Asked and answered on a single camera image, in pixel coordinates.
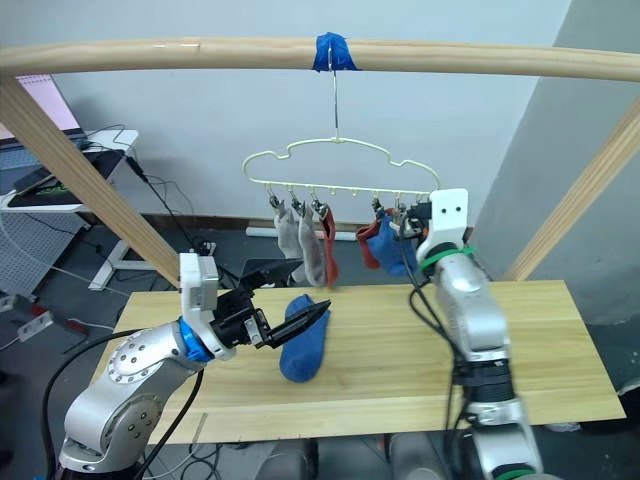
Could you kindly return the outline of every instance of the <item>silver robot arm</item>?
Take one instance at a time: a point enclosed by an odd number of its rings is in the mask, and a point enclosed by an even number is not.
[[[218,296],[213,258],[181,254],[182,317],[127,338],[100,378],[75,399],[65,418],[56,478],[134,478],[165,403],[189,376],[211,360],[231,359],[236,345],[277,348],[309,328],[329,301],[311,305],[273,329],[251,302],[255,288],[288,278],[300,264],[267,262]]]
[[[513,388],[506,318],[491,296],[486,275],[464,251],[467,191],[433,192],[423,207],[414,209],[430,217],[427,238],[417,249],[418,264],[436,287],[448,330],[464,357],[454,375],[463,387],[462,418],[470,424],[459,438],[463,478],[542,473],[525,406]]]

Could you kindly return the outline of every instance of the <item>clothes hanger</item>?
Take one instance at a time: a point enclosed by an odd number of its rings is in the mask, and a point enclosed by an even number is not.
[[[287,145],[286,147],[287,153],[284,155],[279,155],[273,150],[267,150],[264,152],[258,152],[258,153],[254,153],[253,155],[249,155],[244,160],[244,162],[242,162],[242,171],[244,172],[245,176],[254,183],[265,185],[267,187],[267,190],[270,192],[272,192],[271,187],[273,185],[281,185],[285,187],[294,198],[295,198],[293,194],[294,187],[308,188],[308,189],[311,189],[313,192],[315,192],[316,188],[325,188],[325,189],[328,189],[332,195],[335,195],[335,192],[337,190],[346,190],[346,191],[350,191],[354,197],[360,191],[372,192],[372,193],[376,193],[377,195],[379,195],[380,193],[391,193],[396,197],[402,194],[412,194],[412,195],[416,195],[416,198],[418,199],[421,198],[422,196],[428,196],[431,193],[429,191],[392,190],[392,189],[379,188],[379,187],[361,187],[361,186],[355,186],[355,185],[322,185],[322,184],[313,184],[313,183],[297,183],[297,182],[281,182],[277,180],[262,180],[262,179],[258,179],[250,176],[248,172],[249,164],[256,158],[270,156],[277,160],[288,160],[293,155],[293,150],[303,145],[310,145],[314,143],[335,143],[335,144],[350,143],[350,144],[359,145],[362,147],[369,148],[371,150],[381,152],[382,154],[384,154],[387,163],[394,167],[403,167],[404,165],[413,165],[415,167],[419,167],[423,170],[426,170],[429,174],[433,176],[435,180],[435,190],[440,189],[441,187],[440,177],[438,176],[436,171],[433,168],[429,167],[428,165],[425,165],[420,162],[416,162],[414,160],[402,160],[401,162],[396,162],[392,159],[391,152],[386,148],[383,148],[379,145],[375,145],[373,143],[363,142],[362,140],[356,140],[353,138],[345,138],[340,136],[340,130],[338,128],[338,83],[337,83],[336,71],[332,69],[331,60],[332,60],[331,47],[329,47],[329,72],[333,73],[335,136],[331,138],[315,138],[310,140],[301,140],[299,142],[291,143]]]

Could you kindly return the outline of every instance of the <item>green cable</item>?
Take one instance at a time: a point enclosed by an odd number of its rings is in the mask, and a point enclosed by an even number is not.
[[[436,253],[431,257],[425,258],[422,263],[420,263],[420,269],[424,271],[430,265],[433,265],[438,260],[442,260],[444,257],[448,257],[449,255],[453,255],[454,253],[464,253],[465,255],[471,255],[476,251],[476,247],[464,247],[464,248],[452,248],[450,250],[445,250],[444,252]]]
[[[496,477],[495,480],[513,480],[514,478],[523,477],[525,475],[531,475],[533,473],[536,473],[536,472],[531,470],[530,468],[523,468],[520,470],[511,470],[510,472],[501,473]]]

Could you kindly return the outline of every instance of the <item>white wall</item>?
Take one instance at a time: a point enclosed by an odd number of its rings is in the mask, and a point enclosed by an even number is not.
[[[3,46],[152,36],[316,36],[551,45],[570,0],[215,2],[0,0]],[[341,134],[436,168],[480,211],[536,83],[533,77],[338,74]],[[141,133],[147,173],[179,182],[202,215],[269,217],[263,187],[240,164],[249,154],[333,134],[329,74],[313,71],[150,71],[56,77],[86,129],[125,123]],[[312,146],[257,169],[283,180],[428,189],[366,150]],[[162,212],[129,177],[118,188],[139,210]],[[332,199],[338,221],[368,221],[371,198]],[[179,197],[175,208],[185,210]]]

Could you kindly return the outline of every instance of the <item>wooden rod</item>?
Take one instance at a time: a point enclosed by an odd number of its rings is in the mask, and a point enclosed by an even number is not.
[[[557,47],[349,39],[361,70],[489,73],[640,82],[640,54]],[[196,37],[0,49],[0,73],[162,68],[309,70],[315,38]]]
[[[607,188],[639,147],[640,97],[634,100],[600,151],[520,252],[507,270],[504,280],[526,280]]]
[[[13,77],[0,77],[0,121],[105,225],[179,287],[176,252],[106,182]]]

